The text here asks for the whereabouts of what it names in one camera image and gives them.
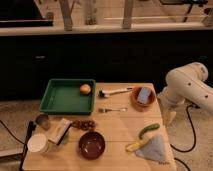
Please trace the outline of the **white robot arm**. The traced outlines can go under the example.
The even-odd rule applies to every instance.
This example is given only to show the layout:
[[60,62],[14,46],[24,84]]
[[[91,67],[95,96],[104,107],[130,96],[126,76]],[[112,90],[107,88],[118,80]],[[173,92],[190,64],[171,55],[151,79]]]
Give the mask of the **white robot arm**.
[[207,67],[199,62],[172,69],[166,74],[166,86],[157,95],[165,126],[175,118],[174,108],[185,100],[213,114],[213,88],[205,84],[207,78]]

